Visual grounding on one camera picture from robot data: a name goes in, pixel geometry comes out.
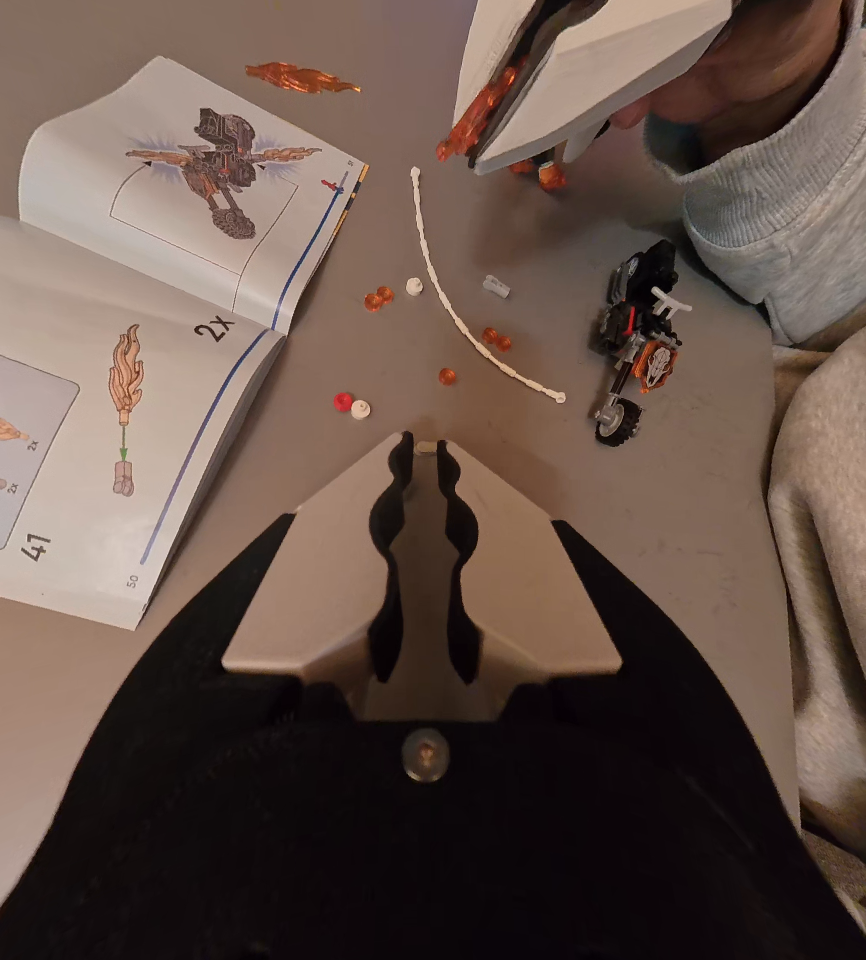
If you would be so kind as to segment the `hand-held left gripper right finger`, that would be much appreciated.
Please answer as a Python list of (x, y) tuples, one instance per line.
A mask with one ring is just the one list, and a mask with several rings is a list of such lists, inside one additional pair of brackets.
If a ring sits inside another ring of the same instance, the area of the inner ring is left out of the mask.
[(546, 511), (449, 440), (437, 444), (437, 475), (458, 555), (450, 662), (489, 716), (524, 685), (617, 674), (621, 655)]

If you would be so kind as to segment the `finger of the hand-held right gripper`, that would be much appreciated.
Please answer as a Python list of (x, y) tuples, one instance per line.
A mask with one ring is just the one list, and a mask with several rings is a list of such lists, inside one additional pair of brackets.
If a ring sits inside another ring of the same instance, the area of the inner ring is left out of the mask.
[(570, 135), (679, 77), (717, 39), (735, 9), (730, 1), (553, 4), (554, 14), (543, 25), (548, 33), (540, 37), (554, 41), (544, 78), (508, 124), (505, 115), (526, 78), (522, 59), (512, 88), (470, 151), (478, 175), (564, 148)]
[(508, 124), (539, 90), (554, 41), (542, 39), (544, 23), (553, 16), (553, 2), (480, 1), (468, 31), (460, 68), (453, 124), (456, 124), (482, 88), (511, 64), (526, 59), (526, 78), (505, 115)]

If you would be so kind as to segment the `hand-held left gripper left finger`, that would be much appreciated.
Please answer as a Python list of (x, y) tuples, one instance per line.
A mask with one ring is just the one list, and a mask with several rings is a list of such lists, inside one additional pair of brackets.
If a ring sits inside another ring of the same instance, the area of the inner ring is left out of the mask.
[(331, 684), (362, 716), (371, 681), (386, 682), (403, 639), (391, 545), (405, 524), (413, 435), (385, 438), (301, 504), (222, 664), (230, 673)]

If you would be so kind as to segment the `large orange lego flame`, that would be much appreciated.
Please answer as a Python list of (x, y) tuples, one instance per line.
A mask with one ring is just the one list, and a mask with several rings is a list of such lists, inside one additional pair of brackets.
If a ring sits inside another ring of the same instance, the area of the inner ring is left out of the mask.
[(475, 148), (500, 102), (512, 88), (524, 60), (507, 66), (499, 78), (489, 81), (472, 100), (462, 117), (455, 122), (447, 138), (436, 148), (438, 161), (446, 162), (453, 156), (467, 155)]

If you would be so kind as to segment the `black lego motorcycle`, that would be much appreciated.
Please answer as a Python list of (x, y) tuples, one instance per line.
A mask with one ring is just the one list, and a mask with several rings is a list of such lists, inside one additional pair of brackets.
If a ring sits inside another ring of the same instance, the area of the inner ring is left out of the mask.
[(615, 377), (606, 398), (590, 414), (596, 440), (605, 447), (621, 447), (640, 429), (643, 408), (624, 391), (631, 381), (640, 391), (631, 370), (642, 347), (660, 341), (681, 350), (673, 319), (692, 311), (692, 306), (674, 297), (678, 282), (677, 249), (665, 238), (625, 259), (610, 275), (605, 310), (590, 336), (591, 349), (615, 362)]

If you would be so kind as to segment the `orange skull lego piece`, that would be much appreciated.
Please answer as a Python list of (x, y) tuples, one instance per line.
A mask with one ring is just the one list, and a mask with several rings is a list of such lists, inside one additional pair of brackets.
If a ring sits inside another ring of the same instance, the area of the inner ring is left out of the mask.
[(663, 386), (678, 356), (679, 346), (676, 344), (649, 341), (643, 345), (631, 370), (632, 376), (639, 382), (639, 389), (643, 395)]

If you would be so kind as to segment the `lego instruction booklet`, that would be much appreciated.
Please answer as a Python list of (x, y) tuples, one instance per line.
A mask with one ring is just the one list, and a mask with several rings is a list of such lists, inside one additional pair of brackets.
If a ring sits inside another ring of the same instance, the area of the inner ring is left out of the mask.
[(157, 56), (0, 217), (0, 597), (133, 630), (365, 162)]

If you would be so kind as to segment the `person's right forearm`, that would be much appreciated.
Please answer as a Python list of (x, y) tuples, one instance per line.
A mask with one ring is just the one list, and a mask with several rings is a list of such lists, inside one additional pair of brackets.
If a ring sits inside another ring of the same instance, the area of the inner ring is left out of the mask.
[(845, 3), (828, 76), (768, 138), (701, 166), (689, 127), (643, 121), (703, 264), (785, 349), (830, 353), (866, 325), (866, 29)]

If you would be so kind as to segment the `black flame-head lego minifigure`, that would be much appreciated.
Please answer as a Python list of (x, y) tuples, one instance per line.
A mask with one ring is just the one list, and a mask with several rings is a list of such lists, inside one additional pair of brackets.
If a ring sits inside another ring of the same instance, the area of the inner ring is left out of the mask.
[(557, 161), (555, 147), (514, 162), (508, 170), (517, 176), (536, 176), (540, 188), (547, 193), (557, 192), (567, 185), (566, 174)]

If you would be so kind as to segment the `slim orange lego flame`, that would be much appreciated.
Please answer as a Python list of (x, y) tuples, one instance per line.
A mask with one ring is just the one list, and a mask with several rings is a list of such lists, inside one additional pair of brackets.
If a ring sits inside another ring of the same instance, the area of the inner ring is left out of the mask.
[(270, 61), (255, 66), (247, 65), (245, 73), (247, 77), (259, 79), (282, 90), (295, 90), (309, 94), (362, 92), (360, 86), (336, 75), (282, 61)]

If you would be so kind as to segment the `person's right hand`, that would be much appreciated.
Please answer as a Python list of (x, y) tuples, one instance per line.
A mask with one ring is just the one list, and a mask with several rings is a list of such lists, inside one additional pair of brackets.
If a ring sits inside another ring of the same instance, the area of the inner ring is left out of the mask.
[(649, 116), (690, 128), (701, 166), (766, 139), (814, 96), (839, 54), (842, 1), (739, 2), (685, 73), (620, 108), (619, 130)]

